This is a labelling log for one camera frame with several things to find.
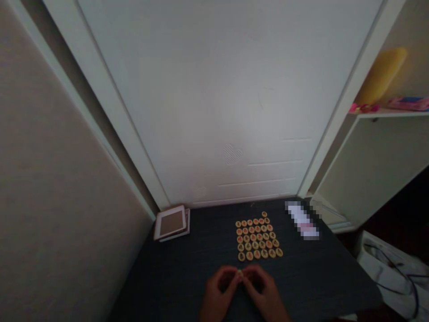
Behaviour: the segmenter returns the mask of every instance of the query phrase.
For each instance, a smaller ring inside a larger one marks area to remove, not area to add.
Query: pink item on shelf
[[[386,107],[396,110],[427,111],[429,110],[429,98],[397,97],[390,100]]]
[[[368,113],[368,112],[377,112],[380,109],[380,105],[358,105],[356,103],[352,104],[352,107],[349,110],[349,113]]]

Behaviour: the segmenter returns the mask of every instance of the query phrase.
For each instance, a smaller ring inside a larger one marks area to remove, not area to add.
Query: white door
[[[171,204],[295,195],[382,0],[80,0]]]

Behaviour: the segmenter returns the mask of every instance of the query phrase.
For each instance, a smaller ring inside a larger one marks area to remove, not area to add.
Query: small box
[[[190,210],[183,205],[156,215],[154,240],[165,242],[190,233]]]

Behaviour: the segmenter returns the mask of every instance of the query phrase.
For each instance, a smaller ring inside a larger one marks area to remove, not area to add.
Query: shelf
[[[392,109],[387,109],[382,107],[377,112],[349,113],[349,115],[355,115],[358,119],[374,119],[374,118],[386,118],[386,117],[429,116],[429,111],[417,112],[417,111],[407,111],[407,110],[392,110]]]
[[[312,197],[310,205],[327,225],[335,225],[347,221],[325,198],[317,193]]]

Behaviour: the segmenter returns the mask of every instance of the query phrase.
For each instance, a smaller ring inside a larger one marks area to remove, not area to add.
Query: hand
[[[222,321],[236,292],[242,275],[236,267],[222,266],[206,283],[206,293],[200,309],[200,322]]]
[[[243,274],[244,286],[267,322],[292,321],[286,312],[274,279],[261,266],[249,265],[243,270]],[[252,283],[258,284],[262,293],[259,293]]]

